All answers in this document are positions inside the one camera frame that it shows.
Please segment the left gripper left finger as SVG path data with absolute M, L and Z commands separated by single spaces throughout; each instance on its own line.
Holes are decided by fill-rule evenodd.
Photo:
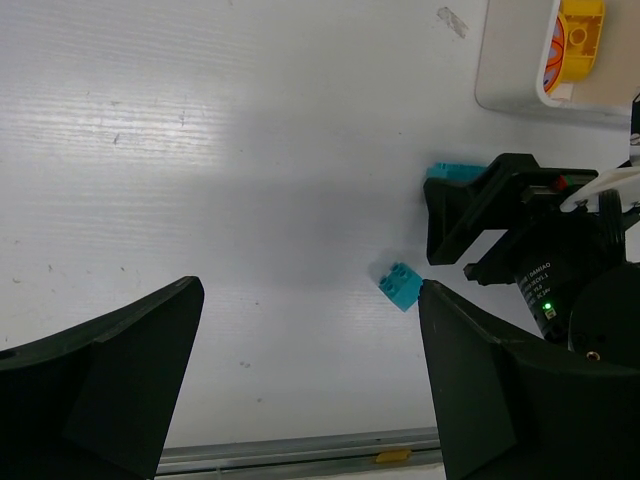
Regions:
M 186 276 L 1 353 L 4 479 L 155 476 L 204 304 Z

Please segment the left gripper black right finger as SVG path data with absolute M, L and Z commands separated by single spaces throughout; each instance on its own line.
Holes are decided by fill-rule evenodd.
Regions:
M 427 280 L 419 296 L 450 479 L 635 479 L 639 373 L 590 361 Z

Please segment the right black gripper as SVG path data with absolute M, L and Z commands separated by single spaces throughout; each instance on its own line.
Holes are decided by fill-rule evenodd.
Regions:
M 505 234 L 465 276 L 482 286 L 516 284 L 543 338 L 567 346 L 570 317 L 584 288 L 626 260 L 625 233 L 639 220 L 639 205 L 626 213 L 616 190 L 599 195 L 599 211 L 560 205 L 597 178 L 554 173 L 520 181 L 539 169 L 530 154 L 499 155 L 469 182 L 426 178 L 426 256 L 452 265 L 485 230 Z

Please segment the teal long lego brick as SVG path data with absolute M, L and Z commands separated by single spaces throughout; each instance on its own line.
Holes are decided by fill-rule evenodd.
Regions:
M 426 178 L 469 182 L 479 177 L 486 169 L 483 165 L 437 162 L 427 169 Z

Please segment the small teal lego brick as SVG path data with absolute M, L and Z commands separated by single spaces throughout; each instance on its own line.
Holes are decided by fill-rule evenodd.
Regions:
M 420 295 L 423 279 L 403 262 L 394 263 L 379 282 L 380 291 L 402 312 L 407 312 Z

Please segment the orange butterfly lego brick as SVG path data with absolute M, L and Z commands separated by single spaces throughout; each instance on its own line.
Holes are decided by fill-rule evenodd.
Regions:
M 595 64 L 606 7 L 600 0 L 561 1 L 542 84 L 551 95 L 562 83 L 583 81 Z

